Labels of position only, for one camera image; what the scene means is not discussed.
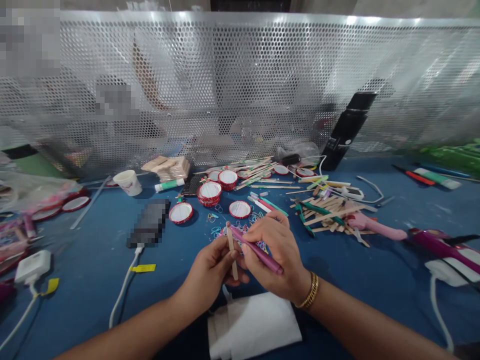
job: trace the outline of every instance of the yellow label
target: yellow label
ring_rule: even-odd
[[[157,267],[156,264],[138,265],[135,267],[131,267],[130,271],[133,271],[134,273],[148,273],[151,271],[155,271],[156,267]]]
[[[40,293],[41,296],[46,296],[53,293],[59,287],[60,279],[58,277],[48,280],[48,288],[45,292]]]

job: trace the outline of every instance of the gold bracelet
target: gold bracelet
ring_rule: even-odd
[[[319,277],[314,272],[310,271],[311,274],[311,287],[310,292],[306,299],[300,304],[300,306],[295,305],[299,309],[307,310],[314,303],[315,297],[319,290]]]

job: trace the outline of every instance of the white tissue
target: white tissue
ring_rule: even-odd
[[[243,360],[302,341],[292,305],[271,292],[242,297],[208,319],[211,360]]]

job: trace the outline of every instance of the forearm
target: forearm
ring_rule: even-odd
[[[357,359],[455,359],[435,343],[320,280],[308,312]]]
[[[197,314],[186,309],[178,291],[56,359],[151,359],[196,318]]]

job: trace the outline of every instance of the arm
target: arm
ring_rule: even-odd
[[[267,290],[300,305],[312,285],[300,259],[288,219],[278,211],[255,222],[243,237],[263,240],[283,267],[270,271],[243,245],[247,268]],[[324,325],[356,359],[456,359],[441,347],[395,320],[320,279],[315,300],[307,312]]]
[[[221,236],[197,255],[183,285],[170,298],[160,301],[128,321],[77,345],[58,356],[57,360],[80,359],[151,359],[179,332],[207,311],[217,298],[222,283],[238,286],[249,277],[238,269],[239,280],[231,274],[237,259],[240,267],[240,247],[229,251],[228,239]]]

